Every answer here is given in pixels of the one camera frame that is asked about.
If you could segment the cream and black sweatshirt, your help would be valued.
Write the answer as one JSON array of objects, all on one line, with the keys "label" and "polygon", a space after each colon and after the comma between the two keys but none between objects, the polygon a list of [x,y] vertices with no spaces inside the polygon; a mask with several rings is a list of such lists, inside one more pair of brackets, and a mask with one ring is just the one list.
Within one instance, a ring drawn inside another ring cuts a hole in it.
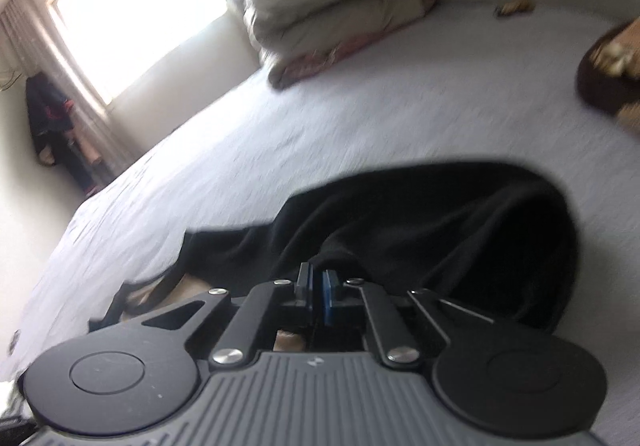
[{"label": "cream and black sweatshirt", "polygon": [[184,278],[244,296],[300,265],[401,296],[430,290],[527,329],[553,332],[577,278],[579,241],[563,192],[502,162],[378,169],[292,195],[271,221],[187,232],[174,264],[126,282],[101,330],[157,309]]}]

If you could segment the hanging dark clothes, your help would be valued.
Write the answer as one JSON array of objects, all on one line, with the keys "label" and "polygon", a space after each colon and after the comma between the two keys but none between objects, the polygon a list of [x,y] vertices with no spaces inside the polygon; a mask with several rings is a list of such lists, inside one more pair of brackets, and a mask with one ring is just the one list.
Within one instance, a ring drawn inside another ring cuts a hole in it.
[{"label": "hanging dark clothes", "polygon": [[70,117],[74,102],[39,72],[26,78],[25,99],[30,137],[40,164],[62,165],[86,198],[98,191],[89,163],[80,149]]}]

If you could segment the black label on sheet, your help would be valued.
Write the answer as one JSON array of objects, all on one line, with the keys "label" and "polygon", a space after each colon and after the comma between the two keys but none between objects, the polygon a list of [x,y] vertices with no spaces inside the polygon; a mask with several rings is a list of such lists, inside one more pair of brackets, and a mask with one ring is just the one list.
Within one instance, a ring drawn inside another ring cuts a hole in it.
[{"label": "black label on sheet", "polygon": [[8,346],[8,355],[9,356],[11,356],[14,353],[16,345],[17,345],[18,341],[20,340],[20,336],[21,336],[21,331],[20,330],[16,330],[12,334],[12,338],[11,338],[9,346]]}]

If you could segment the brown ruffled blanket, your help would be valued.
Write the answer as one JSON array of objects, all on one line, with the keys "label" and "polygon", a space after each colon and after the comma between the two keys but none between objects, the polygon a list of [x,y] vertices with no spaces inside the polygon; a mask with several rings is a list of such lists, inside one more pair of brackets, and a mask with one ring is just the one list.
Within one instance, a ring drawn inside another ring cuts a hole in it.
[{"label": "brown ruffled blanket", "polygon": [[639,132],[639,19],[607,31],[578,65],[582,102]]}]

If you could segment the grey patterned curtain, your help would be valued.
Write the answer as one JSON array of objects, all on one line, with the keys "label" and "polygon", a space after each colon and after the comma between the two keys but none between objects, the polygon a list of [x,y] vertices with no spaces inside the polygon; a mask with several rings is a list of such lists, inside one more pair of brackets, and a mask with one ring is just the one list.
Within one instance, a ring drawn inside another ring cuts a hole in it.
[{"label": "grey patterned curtain", "polygon": [[73,100],[73,119],[79,123],[81,134],[96,146],[115,175],[122,175],[141,157],[140,150],[116,126],[106,106],[63,54],[33,0],[9,0],[1,10],[1,32],[22,71],[27,75],[43,73]]}]

